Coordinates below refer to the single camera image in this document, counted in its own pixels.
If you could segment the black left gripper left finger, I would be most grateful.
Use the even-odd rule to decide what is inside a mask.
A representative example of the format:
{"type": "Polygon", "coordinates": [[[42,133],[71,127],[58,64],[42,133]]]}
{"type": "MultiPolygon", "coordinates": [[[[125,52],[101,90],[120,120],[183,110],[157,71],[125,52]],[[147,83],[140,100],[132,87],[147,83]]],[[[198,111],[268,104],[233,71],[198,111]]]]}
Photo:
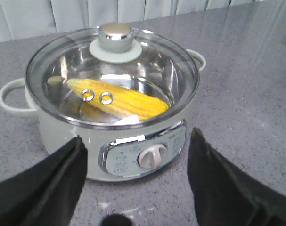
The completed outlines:
{"type": "Polygon", "coordinates": [[[75,137],[46,159],[0,182],[0,226],[67,226],[87,175],[87,149],[75,137]]]}

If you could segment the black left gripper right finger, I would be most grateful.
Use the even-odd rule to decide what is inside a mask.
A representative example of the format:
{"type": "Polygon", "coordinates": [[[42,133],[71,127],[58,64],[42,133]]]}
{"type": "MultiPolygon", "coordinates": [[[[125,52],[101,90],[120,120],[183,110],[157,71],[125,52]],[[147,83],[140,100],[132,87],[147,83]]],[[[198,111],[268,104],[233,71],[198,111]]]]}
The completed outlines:
{"type": "Polygon", "coordinates": [[[286,197],[255,180],[193,128],[187,175],[200,226],[286,226],[286,197]]]}

